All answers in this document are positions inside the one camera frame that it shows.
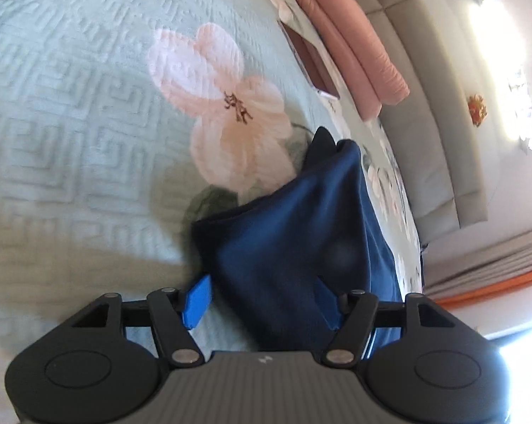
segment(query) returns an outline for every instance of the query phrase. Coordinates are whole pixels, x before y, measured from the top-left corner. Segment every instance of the flower center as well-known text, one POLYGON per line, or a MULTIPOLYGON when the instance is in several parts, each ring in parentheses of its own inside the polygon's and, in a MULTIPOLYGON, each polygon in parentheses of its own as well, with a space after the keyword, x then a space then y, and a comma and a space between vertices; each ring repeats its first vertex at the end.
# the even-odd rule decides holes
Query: flower center
POLYGON ((246 107, 242 103, 242 100, 240 100, 236 95, 234 95, 234 93, 231 95, 228 95, 227 93, 224 93, 224 94, 225 94, 224 100, 226 103, 225 109, 228 110, 231 107, 234 107, 237 113, 237 123, 248 124, 246 120, 253 119, 253 117, 250 116, 250 114, 248 114, 248 111, 246 110, 246 107))

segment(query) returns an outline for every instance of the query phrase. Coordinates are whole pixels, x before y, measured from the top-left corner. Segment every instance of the beige headboard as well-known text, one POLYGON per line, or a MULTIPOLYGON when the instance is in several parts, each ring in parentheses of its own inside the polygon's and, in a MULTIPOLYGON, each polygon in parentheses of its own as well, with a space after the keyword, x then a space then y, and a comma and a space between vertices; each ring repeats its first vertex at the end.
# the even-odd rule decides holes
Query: beige headboard
POLYGON ((479 150, 465 94, 422 0, 356 0, 411 94, 380 118, 421 243, 487 219, 479 150))

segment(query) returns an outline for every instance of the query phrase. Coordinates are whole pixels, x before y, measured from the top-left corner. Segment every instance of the screw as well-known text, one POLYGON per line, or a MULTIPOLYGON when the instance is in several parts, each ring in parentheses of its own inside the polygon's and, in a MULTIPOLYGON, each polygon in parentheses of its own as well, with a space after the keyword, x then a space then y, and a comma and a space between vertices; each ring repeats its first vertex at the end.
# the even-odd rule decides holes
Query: screw
POLYGON ((333 349, 327 352, 325 358, 335 365, 346 365, 354 360, 354 354, 345 349, 333 349))
POLYGON ((199 360, 199 353, 193 349, 178 349, 172 354, 172 360, 178 364, 194 364, 199 360))

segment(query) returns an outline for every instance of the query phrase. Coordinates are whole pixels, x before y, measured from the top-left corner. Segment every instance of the orange curtain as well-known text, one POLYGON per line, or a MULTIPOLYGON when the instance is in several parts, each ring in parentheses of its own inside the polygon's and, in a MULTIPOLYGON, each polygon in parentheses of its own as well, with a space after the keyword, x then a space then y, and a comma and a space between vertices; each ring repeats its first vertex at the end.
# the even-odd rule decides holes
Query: orange curtain
POLYGON ((456 296, 441 298, 436 302, 446 310, 451 310, 490 300, 505 295, 506 293, 515 292, 531 286, 532 271, 513 277, 512 279, 504 280, 503 282, 498 282, 497 284, 479 288, 478 290, 466 291, 466 293, 461 293, 456 296))

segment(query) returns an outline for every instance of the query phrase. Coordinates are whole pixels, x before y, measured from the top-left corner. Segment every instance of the pink pillow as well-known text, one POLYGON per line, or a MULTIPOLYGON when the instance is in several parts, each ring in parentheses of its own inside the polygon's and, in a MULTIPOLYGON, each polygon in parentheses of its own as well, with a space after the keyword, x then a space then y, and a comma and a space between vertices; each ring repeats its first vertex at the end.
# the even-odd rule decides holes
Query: pink pillow
POLYGON ((339 33, 333 22, 315 0, 296 0, 318 30, 323 43, 353 96, 356 109, 363 121, 374 119, 380 113, 382 104, 370 84, 366 72, 358 62, 349 45, 339 33))
POLYGON ((380 100, 397 105, 409 95, 409 88, 372 24, 355 0, 317 0, 364 67, 380 100))

